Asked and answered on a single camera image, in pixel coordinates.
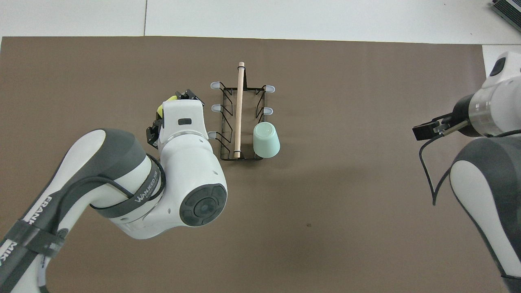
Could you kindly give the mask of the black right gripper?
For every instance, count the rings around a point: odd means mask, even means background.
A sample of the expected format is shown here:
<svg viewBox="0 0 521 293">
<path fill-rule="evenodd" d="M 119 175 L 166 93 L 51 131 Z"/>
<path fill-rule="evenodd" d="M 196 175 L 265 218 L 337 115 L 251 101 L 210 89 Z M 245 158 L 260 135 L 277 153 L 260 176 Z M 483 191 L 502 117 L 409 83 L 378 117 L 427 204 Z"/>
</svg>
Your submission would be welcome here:
<svg viewBox="0 0 521 293">
<path fill-rule="evenodd" d="M 452 113 L 441 115 L 434 118 L 433 121 L 414 126 L 412 131 L 415 139 L 417 141 L 430 140 L 439 135 L 441 125 L 444 125 L 443 130 L 446 130 L 462 123 L 463 121 L 468 121 L 468 125 L 464 126 L 458 131 L 467 137 L 474 137 L 475 129 L 470 124 L 469 118 L 469 105 L 472 98 L 472 94 L 464 96 L 463 98 L 459 99 L 458 102 L 456 102 Z"/>
</svg>

